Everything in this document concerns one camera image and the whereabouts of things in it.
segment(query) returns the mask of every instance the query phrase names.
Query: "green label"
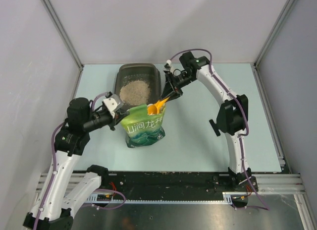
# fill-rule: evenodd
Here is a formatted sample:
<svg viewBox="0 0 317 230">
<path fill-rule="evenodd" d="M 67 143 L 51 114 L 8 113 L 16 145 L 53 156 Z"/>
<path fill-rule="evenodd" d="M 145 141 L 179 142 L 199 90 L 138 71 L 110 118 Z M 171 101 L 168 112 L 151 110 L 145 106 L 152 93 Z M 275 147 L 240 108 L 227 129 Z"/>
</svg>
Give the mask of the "green label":
<svg viewBox="0 0 317 230">
<path fill-rule="evenodd" d="M 159 115 L 148 115 L 147 105 L 140 105 L 129 110 L 130 115 L 121 121 L 127 132 L 128 147 L 149 146 L 165 137 L 162 123 L 165 107 Z"/>
</svg>

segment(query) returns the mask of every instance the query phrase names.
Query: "orange scoop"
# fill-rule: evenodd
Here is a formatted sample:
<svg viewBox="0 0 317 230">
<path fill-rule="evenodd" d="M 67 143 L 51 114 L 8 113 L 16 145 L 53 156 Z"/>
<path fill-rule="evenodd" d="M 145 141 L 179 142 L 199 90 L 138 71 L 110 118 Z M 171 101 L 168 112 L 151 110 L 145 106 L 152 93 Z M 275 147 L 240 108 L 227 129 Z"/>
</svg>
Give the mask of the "orange scoop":
<svg viewBox="0 0 317 230">
<path fill-rule="evenodd" d="M 148 115 L 158 115 L 160 109 L 168 99 L 169 97 L 167 97 L 164 100 L 159 100 L 155 104 L 148 106 Z"/>
</svg>

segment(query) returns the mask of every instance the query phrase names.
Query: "white wall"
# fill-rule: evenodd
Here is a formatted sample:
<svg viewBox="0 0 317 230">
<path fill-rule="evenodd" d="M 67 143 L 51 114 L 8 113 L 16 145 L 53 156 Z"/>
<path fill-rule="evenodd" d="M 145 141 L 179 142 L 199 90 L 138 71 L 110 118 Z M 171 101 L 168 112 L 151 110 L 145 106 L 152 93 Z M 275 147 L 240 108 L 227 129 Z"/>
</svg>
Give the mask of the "white wall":
<svg viewBox="0 0 317 230">
<path fill-rule="evenodd" d="M 0 0 L 0 16 L 0 230 L 19 230 L 79 69 L 40 0 Z"/>
<path fill-rule="evenodd" d="M 317 0 L 299 0 L 260 65 L 285 154 L 317 215 Z"/>
<path fill-rule="evenodd" d="M 84 64 L 165 62 L 206 48 L 253 62 L 287 0 L 51 0 Z"/>
</svg>

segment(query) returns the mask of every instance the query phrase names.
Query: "black mounting bracket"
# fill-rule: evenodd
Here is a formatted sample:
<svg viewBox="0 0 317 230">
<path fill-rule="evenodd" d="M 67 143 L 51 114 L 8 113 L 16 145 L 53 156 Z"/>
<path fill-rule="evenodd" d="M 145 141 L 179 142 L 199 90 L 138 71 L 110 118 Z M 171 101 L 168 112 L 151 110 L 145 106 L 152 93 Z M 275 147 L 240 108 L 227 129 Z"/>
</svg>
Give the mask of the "black mounting bracket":
<svg viewBox="0 0 317 230">
<path fill-rule="evenodd" d="M 81 156 L 84 152 L 85 146 L 90 141 L 89 133 L 76 133 L 69 130 L 68 127 L 63 126 L 55 137 L 55 150 L 67 152 L 68 156 L 73 154 Z"/>
<path fill-rule="evenodd" d="M 248 98 L 246 95 L 237 95 L 237 100 L 241 104 L 243 111 L 248 120 Z M 221 104 L 218 115 L 217 124 L 211 119 L 209 120 L 214 132 L 220 136 L 220 131 L 234 135 L 239 130 L 246 128 L 242 113 L 234 100 L 226 100 Z"/>
<path fill-rule="evenodd" d="M 48 218 L 39 220 L 37 230 L 71 230 L 74 219 L 70 215 L 71 209 L 62 209 L 60 217 L 56 220 L 50 221 Z M 23 226 L 28 229 L 33 229 L 35 217 L 32 213 L 28 213 L 24 220 Z"/>
<path fill-rule="evenodd" d="M 97 165 L 91 165 L 87 169 L 87 172 L 93 172 L 101 176 L 101 186 L 107 186 L 109 184 L 108 168 L 97 166 Z"/>
<path fill-rule="evenodd" d="M 229 169 L 228 175 L 214 175 L 212 177 L 212 185 L 215 192 L 246 192 L 247 185 L 251 188 L 244 173 L 235 174 Z M 255 176 L 252 176 L 251 169 L 246 170 L 247 175 L 256 191 L 259 190 L 258 182 Z"/>
</svg>

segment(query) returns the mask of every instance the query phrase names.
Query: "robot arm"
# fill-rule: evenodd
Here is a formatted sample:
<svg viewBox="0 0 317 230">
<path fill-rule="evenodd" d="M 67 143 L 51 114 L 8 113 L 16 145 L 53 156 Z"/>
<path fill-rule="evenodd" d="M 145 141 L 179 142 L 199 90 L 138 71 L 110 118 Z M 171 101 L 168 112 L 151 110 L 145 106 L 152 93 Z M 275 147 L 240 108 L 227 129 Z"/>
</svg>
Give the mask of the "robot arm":
<svg viewBox="0 0 317 230">
<path fill-rule="evenodd" d="M 123 103 L 109 93 L 100 111 L 92 111 L 86 98 L 70 102 L 67 119 L 55 137 L 55 155 L 44 187 L 24 226 L 37 230 L 71 229 L 73 218 L 87 198 L 101 185 L 107 185 L 107 168 L 92 165 L 82 181 L 66 196 L 74 167 L 90 140 L 89 132 L 108 125 L 111 130 L 128 115 L 120 108 Z"/>
<path fill-rule="evenodd" d="M 239 184 L 246 179 L 242 161 L 249 177 L 251 170 L 245 158 L 243 141 L 246 125 L 233 97 L 236 97 L 242 106 L 246 119 L 248 118 L 248 98 L 245 95 L 239 96 L 234 93 L 218 76 L 206 57 L 195 58 L 191 52 L 187 52 L 179 60 L 184 70 L 177 76 L 173 74 L 174 68 L 170 60 L 165 65 L 166 82 L 161 99 L 170 97 L 168 100 L 170 101 L 179 98 L 183 94 L 181 88 L 195 80 L 199 80 L 207 87 L 220 106 L 216 123 L 213 120 L 210 120 L 210 123 L 217 136 L 220 136 L 219 130 L 226 136 L 230 157 L 229 173 L 235 176 L 236 182 Z"/>
</svg>

